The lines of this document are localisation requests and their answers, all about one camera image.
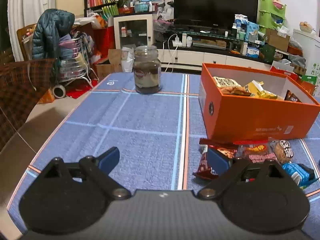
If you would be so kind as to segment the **yellow snack bag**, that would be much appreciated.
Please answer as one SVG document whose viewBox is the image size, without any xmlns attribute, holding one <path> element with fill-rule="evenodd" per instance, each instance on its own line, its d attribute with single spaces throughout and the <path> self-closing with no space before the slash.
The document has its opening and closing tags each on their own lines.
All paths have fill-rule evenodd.
<svg viewBox="0 0 320 240">
<path fill-rule="evenodd" d="M 263 81 L 251 81 L 247 85 L 244 86 L 244 89 L 246 92 L 251 94 L 251 97 L 253 98 L 259 98 L 259 99 L 277 99 L 278 96 L 272 92 L 269 92 L 268 90 L 264 90 L 263 88 Z"/>
</svg>

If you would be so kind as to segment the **white glass door cabinet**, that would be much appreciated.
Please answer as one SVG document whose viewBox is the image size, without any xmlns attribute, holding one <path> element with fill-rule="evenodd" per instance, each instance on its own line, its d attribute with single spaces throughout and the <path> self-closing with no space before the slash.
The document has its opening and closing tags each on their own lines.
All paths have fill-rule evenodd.
<svg viewBox="0 0 320 240">
<path fill-rule="evenodd" d="M 154 44 L 153 14 L 117 15 L 113 18 L 116 49 Z"/>
</svg>

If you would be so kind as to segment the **brown cardboard box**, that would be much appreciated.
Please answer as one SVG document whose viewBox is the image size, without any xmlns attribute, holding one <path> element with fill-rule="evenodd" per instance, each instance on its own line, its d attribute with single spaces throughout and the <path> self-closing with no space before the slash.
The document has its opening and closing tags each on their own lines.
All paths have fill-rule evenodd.
<svg viewBox="0 0 320 240">
<path fill-rule="evenodd" d="M 281 33 L 277 30 L 266 29 L 264 39 L 267 44 L 273 46 L 274 48 L 287 52 L 290 35 Z"/>
</svg>

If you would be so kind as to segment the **glass jar with dark contents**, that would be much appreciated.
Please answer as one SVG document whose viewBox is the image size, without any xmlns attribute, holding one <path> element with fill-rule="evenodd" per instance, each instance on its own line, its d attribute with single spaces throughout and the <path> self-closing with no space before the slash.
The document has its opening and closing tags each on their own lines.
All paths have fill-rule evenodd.
<svg viewBox="0 0 320 240">
<path fill-rule="evenodd" d="M 135 49 L 133 74 L 138 93 L 155 94 L 161 90 L 161 62 L 156 46 L 138 46 Z"/>
</svg>

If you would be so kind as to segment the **brown chocolate cookie packet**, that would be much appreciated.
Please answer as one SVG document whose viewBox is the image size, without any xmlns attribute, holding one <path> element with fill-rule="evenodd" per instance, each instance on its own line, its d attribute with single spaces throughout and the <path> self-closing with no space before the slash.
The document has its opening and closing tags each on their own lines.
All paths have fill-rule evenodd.
<svg viewBox="0 0 320 240">
<path fill-rule="evenodd" d="M 299 100 L 299 98 L 294 93 L 292 93 L 290 90 L 287 91 L 284 100 L 291 101 L 291 102 L 301 102 Z"/>
</svg>

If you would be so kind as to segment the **plaid fabric chair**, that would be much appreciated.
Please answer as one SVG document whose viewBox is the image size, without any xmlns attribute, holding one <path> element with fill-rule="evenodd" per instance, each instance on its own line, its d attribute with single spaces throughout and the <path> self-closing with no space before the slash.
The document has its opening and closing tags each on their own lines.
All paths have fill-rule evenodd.
<svg viewBox="0 0 320 240">
<path fill-rule="evenodd" d="M 1 148 L 25 124 L 29 114 L 49 89 L 54 59 L 1 65 Z"/>
</svg>

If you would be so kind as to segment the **brown clear cake packet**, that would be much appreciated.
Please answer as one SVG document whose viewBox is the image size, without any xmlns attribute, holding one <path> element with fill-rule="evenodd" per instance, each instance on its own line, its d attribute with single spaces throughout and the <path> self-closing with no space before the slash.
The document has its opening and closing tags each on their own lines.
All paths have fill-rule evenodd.
<svg viewBox="0 0 320 240">
<path fill-rule="evenodd" d="M 270 147 L 280 164 L 289 163 L 294 156 L 290 142 L 287 140 L 272 140 Z"/>
</svg>

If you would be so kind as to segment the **red broad bean snack bag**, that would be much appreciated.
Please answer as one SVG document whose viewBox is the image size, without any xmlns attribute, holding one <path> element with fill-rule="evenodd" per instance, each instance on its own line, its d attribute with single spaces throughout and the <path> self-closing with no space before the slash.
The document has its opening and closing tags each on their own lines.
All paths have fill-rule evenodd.
<svg viewBox="0 0 320 240">
<path fill-rule="evenodd" d="M 251 96 L 251 93 L 245 90 L 235 80 L 214 76 L 213 80 L 222 94 L 225 95 L 238 95 L 238 96 Z"/>
</svg>

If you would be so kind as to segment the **white tv stand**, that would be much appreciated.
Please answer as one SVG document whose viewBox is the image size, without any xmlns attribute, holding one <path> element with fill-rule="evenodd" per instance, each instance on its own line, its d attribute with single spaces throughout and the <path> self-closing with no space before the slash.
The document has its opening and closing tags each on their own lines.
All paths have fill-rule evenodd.
<svg viewBox="0 0 320 240">
<path fill-rule="evenodd" d="M 271 65 L 240 57 L 204 53 L 186 50 L 168 50 L 158 49 L 158 58 L 163 68 L 174 68 L 183 70 L 199 70 L 202 69 L 203 63 L 226 64 L 239 67 L 248 67 L 260 70 L 270 70 Z"/>
</svg>

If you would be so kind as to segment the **teal puffer jacket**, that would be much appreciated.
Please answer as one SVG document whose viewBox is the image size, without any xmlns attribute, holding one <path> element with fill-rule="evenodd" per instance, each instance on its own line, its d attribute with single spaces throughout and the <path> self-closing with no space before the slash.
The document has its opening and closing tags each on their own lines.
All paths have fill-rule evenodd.
<svg viewBox="0 0 320 240">
<path fill-rule="evenodd" d="M 70 33 L 75 15 L 60 9 L 47 9 L 40 16 L 34 34 L 32 58 L 57 59 L 59 40 Z"/>
</svg>

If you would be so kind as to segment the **orange cardboard shoe box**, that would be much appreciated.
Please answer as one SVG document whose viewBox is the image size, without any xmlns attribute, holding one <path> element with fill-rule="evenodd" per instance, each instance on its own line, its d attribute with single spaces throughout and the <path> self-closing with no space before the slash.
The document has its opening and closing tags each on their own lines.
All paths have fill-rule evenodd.
<svg viewBox="0 0 320 240">
<path fill-rule="evenodd" d="M 225 95 L 217 88 L 214 76 L 233 79 L 241 86 L 263 81 L 264 89 L 281 98 Z M 301 102 L 285 101 L 288 90 Z M 270 137 L 301 139 L 319 114 L 316 99 L 287 75 L 213 63 L 202 65 L 199 103 L 208 138 L 222 143 Z"/>
</svg>

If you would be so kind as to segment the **blue plaid tablecloth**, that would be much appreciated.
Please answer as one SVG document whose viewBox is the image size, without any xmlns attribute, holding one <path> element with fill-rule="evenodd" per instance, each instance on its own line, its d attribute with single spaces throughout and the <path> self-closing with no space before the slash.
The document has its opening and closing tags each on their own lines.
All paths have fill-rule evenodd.
<svg viewBox="0 0 320 240">
<path fill-rule="evenodd" d="M 20 179 L 7 210 L 21 233 L 26 231 L 18 211 L 18 203 L 38 173 L 55 156 L 65 162 L 78 161 L 91 154 L 96 156 L 112 146 L 120 150 L 120 163 L 111 172 L 112 178 L 128 189 L 182 189 L 178 180 L 182 150 L 188 150 L 186 189 L 199 191 L 204 180 L 196 179 L 200 161 L 199 140 L 207 136 L 198 99 L 200 75 L 162 73 L 162 90 L 142 95 L 134 90 L 133 74 L 111 74 L 91 91 L 85 100 L 67 116 L 50 135 Z M 249 114 L 265 122 L 259 133 L 291 132 L 292 125 L 302 124 L 306 112 L 292 113 L 298 104 L 283 100 L 241 99 L 228 104 L 229 115 L 218 115 L 225 125 L 231 110 L 236 121 Z M 313 168 L 319 176 L 319 115 L 304 139 L 291 140 L 293 161 Z"/>
</svg>

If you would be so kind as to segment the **black television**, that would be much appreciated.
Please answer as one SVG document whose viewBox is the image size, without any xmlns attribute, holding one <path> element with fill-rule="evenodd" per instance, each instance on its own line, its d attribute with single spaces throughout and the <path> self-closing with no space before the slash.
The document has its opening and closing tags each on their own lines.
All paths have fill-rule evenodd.
<svg viewBox="0 0 320 240">
<path fill-rule="evenodd" d="M 176 24 L 229 29 L 236 15 L 257 22 L 258 0 L 174 0 Z"/>
</svg>

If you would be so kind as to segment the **dark red jerky packet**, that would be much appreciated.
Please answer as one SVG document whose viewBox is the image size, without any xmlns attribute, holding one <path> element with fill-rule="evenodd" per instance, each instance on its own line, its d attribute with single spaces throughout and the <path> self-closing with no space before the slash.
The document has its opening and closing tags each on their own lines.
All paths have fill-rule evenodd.
<svg viewBox="0 0 320 240">
<path fill-rule="evenodd" d="M 240 145 L 235 156 L 247 159 L 252 163 L 263 163 L 265 160 L 278 160 L 268 143 Z"/>
</svg>

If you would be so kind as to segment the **blue crinkled snack packet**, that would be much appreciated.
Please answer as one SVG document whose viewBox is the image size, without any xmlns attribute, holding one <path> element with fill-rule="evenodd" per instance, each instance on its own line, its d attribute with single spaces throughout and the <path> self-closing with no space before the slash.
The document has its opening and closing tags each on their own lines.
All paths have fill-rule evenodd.
<svg viewBox="0 0 320 240">
<path fill-rule="evenodd" d="M 282 168 L 301 189 L 306 189 L 318 180 L 314 170 L 304 164 L 285 163 Z"/>
</svg>

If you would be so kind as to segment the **green plastic drawer unit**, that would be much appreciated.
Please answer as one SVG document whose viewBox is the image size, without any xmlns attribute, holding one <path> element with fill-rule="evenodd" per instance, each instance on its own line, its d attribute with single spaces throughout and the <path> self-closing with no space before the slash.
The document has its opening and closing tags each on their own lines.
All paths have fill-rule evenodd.
<svg viewBox="0 0 320 240">
<path fill-rule="evenodd" d="M 280 0 L 260 0 L 259 31 L 266 33 L 267 29 L 277 30 L 284 25 L 286 5 Z"/>
</svg>

